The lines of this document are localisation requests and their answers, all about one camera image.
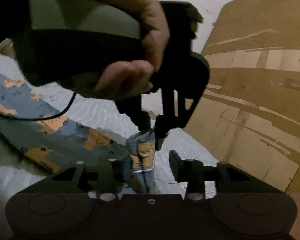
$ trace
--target screw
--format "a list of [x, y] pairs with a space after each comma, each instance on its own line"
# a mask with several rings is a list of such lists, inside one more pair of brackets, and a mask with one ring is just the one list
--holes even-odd
[[199, 201], [203, 199], [203, 195], [201, 193], [190, 193], [188, 195], [188, 199], [192, 201]]
[[103, 201], [112, 201], [115, 199], [115, 195], [112, 193], [103, 193], [100, 195], [100, 199]]
[[149, 199], [148, 204], [155, 204], [155, 200], [154, 199]]

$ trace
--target black cable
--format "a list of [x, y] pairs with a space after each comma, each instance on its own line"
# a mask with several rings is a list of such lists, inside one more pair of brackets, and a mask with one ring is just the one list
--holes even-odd
[[71, 107], [76, 95], [77, 95], [77, 93], [74, 92], [72, 94], [72, 97], [71, 97], [68, 105], [66, 106], [66, 108], [63, 111], [61, 111], [59, 114], [55, 114], [54, 116], [43, 117], [43, 118], [22, 118], [22, 117], [15, 117], [15, 116], [7, 115], [7, 114], [1, 114], [1, 113], [0, 113], [0, 116], [5, 118], [5, 119], [18, 120], [18, 121], [45, 121], [45, 120], [58, 118], [58, 117], [62, 116], [63, 114], [65, 114], [69, 110], [69, 108]]

